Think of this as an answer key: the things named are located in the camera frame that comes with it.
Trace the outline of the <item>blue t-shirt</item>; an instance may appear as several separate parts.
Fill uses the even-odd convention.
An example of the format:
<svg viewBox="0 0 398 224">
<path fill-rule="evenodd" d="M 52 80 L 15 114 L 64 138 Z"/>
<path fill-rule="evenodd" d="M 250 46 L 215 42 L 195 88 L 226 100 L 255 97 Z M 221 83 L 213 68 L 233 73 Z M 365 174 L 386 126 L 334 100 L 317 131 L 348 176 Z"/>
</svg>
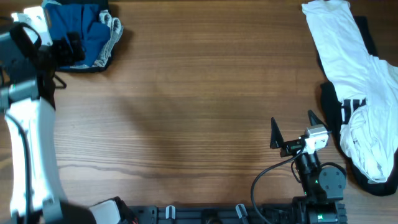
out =
<svg viewBox="0 0 398 224">
<path fill-rule="evenodd" d="M 85 59 L 76 64 L 93 66 L 111 37 L 110 28 L 98 20 L 99 5 L 47 3 L 44 9 L 47 10 L 51 21 L 49 34 L 52 40 L 66 37 L 68 32 L 77 32 L 83 45 Z"/>
</svg>

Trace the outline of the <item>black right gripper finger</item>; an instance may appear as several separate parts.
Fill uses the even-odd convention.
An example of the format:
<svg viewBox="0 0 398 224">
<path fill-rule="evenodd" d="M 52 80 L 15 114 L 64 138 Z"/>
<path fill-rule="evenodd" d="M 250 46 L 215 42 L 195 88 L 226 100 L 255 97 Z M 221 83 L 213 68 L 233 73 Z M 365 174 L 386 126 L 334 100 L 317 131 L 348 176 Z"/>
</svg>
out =
<svg viewBox="0 0 398 224">
<path fill-rule="evenodd" d="M 270 140 L 270 148 L 278 149 L 281 148 L 284 144 L 283 136 L 280 132 L 280 129 L 277 125 L 277 122 L 274 117 L 271 118 L 271 140 Z"/>
<path fill-rule="evenodd" d="M 312 111 L 312 110 L 308 110 L 308 118 L 309 118 L 309 122 L 311 124 L 311 126 L 315 126 L 315 125 L 323 125 L 325 127 L 326 130 L 328 130 L 328 126 L 318 118 L 318 116 Z"/>
</svg>

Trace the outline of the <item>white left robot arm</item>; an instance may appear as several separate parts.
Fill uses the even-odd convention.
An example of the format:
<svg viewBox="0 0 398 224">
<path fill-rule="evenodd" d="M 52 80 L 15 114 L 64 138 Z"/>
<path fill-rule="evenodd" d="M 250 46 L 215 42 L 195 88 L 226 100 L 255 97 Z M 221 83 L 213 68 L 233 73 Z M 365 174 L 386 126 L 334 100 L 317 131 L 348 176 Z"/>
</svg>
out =
<svg viewBox="0 0 398 224">
<path fill-rule="evenodd" d="M 9 127 L 14 183 L 11 223 L 122 223 L 116 199 L 83 207 L 63 190 L 55 155 L 57 58 L 27 24 L 1 32 L 1 112 Z"/>
</svg>

